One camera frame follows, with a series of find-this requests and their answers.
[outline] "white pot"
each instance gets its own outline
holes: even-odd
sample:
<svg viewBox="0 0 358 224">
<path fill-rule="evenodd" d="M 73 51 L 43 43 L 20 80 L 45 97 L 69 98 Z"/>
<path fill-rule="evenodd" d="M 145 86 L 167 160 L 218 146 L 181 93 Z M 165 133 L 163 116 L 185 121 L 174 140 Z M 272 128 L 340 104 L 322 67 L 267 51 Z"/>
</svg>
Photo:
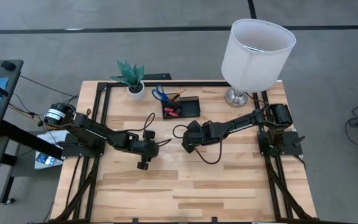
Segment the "white pot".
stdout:
<svg viewBox="0 0 358 224">
<path fill-rule="evenodd" d="M 143 82 L 140 82 L 140 83 L 142 84 L 143 89 L 142 89 L 142 91 L 140 91 L 140 92 L 138 92 L 138 93 L 131 93 L 131 91 L 129 91 L 129 87 L 127 87 L 129 94 L 131 94 L 132 99 L 135 100 L 135 101 L 139 101 L 139 100 L 143 100 L 143 99 L 144 99 L 144 89 L 145 89 L 145 86 L 144 86 L 144 83 L 143 83 Z"/>
</svg>

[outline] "wooden tabletop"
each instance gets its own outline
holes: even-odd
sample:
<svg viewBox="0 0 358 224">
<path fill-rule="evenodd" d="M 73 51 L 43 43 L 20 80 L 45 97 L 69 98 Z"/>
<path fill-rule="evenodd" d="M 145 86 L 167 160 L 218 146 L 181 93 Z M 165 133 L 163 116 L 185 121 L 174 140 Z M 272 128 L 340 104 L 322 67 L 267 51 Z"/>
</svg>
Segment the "wooden tabletop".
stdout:
<svg viewBox="0 0 358 224">
<path fill-rule="evenodd" d="M 83 82 L 77 111 L 86 113 L 93 108 L 96 81 Z M 139 129 L 150 113 L 155 113 L 149 130 L 156 132 L 156 141 L 173 138 L 172 129 L 178 124 L 189 124 L 194 118 L 163 120 L 159 101 L 146 87 L 144 101 L 132 101 L 127 89 L 113 87 L 109 99 L 107 126 L 113 130 Z M 176 93 L 183 87 L 165 87 L 166 93 Z M 199 96 L 201 116 L 205 121 L 225 122 L 253 111 L 252 100 L 241 107 L 226 104 L 227 87 L 186 87 L 182 96 Z M 277 82 L 267 91 L 270 103 L 287 103 L 283 83 Z M 104 99 L 102 93 L 98 121 Z M 223 141 L 223 155 L 216 165 L 205 164 L 197 153 L 188 154 L 175 139 L 160 148 L 160 154 L 149 164 L 149 170 L 136 168 L 140 156 L 126 154 L 106 145 L 101 158 L 93 204 L 92 222 L 220 222 L 274 220 L 264 158 L 259 154 L 257 127 L 231 134 Z M 180 135 L 184 129 L 177 129 Z M 198 148 L 209 161 L 219 155 L 219 144 Z M 308 180 L 303 164 L 293 156 L 282 156 L 289 191 L 307 213 L 315 216 Z M 76 158 L 66 159 L 55 197 L 51 218 L 65 207 Z M 77 190 L 82 161 L 71 197 Z M 281 193 L 278 193 L 282 216 L 285 216 Z M 81 206 L 80 218 L 85 215 L 86 200 Z"/>
</svg>

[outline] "potted plant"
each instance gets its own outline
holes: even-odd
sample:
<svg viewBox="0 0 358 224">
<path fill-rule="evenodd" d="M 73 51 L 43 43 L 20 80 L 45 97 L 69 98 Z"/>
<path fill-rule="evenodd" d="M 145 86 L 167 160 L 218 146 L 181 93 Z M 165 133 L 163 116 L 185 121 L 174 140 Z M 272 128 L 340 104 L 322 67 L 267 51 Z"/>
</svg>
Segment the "potted plant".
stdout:
<svg viewBox="0 0 358 224">
<path fill-rule="evenodd" d="M 136 68 L 136 65 L 132 68 L 128 61 L 125 64 L 117 60 L 121 77 L 111 76 L 115 81 L 119 81 L 128 86 L 128 92 L 131 94 L 134 100 L 144 99 L 144 83 L 141 81 L 144 76 L 144 66 Z"/>
</svg>

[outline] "green plant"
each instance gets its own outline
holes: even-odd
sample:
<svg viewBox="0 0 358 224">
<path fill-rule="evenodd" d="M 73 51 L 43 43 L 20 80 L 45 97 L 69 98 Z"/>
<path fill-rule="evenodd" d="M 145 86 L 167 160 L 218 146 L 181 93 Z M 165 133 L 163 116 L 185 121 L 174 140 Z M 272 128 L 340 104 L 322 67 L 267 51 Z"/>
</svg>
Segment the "green plant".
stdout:
<svg viewBox="0 0 358 224">
<path fill-rule="evenodd" d="M 141 79 L 144 76 L 144 66 L 141 66 L 140 68 L 136 68 L 136 65 L 132 68 L 128 61 L 125 61 L 125 64 L 121 63 L 117 60 L 117 65 L 119 68 L 119 71 L 121 72 L 121 77 L 117 76 L 111 76 L 115 81 L 119 81 L 125 85 L 127 85 L 130 89 L 141 91 L 142 84 L 140 83 Z"/>
</svg>

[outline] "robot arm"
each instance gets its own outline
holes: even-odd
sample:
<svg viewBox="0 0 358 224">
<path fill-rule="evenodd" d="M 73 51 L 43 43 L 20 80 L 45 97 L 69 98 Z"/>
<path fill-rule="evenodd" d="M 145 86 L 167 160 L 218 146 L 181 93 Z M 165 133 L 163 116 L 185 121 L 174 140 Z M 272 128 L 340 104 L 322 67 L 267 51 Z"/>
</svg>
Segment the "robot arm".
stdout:
<svg viewBox="0 0 358 224">
<path fill-rule="evenodd" d="M 268 105 L 225 123 L 208 121 L 201 126 L 197 121 L 192 121 L 187 126 L 188 129 L 183 135 L 181 145 L 188 153 L 191 153 L 196 146 L 219 143 L 226 139 L 228 135 L 255 125 L 269 127 L 268 132 L 272 141 L 279 141 L 282 132 L 292 125 L 288 106 L 283 104 Z"/>
<path fill-rule="evenodd" d="M 147 170 L 149 166 L 147 162 L 158 156 L 159 145 L 153 140 L 155 136 L 153 131 L 144 130 L 144 139 L 140 141 L 139 135 L 125 130 L 113 131 L 105 125 L 88 119 L 87 114 L 75 113 L 72 105 L 57 103 L 48 110 L 44 122 L 48 126 L 69 131 L 78 138 L 78 145 L 81 147 L 92 148 L 97 140 L 104 139 L 119 151 L 140 155 L 141 162 L 137 165 L 138 169 Z"/>
</svg>

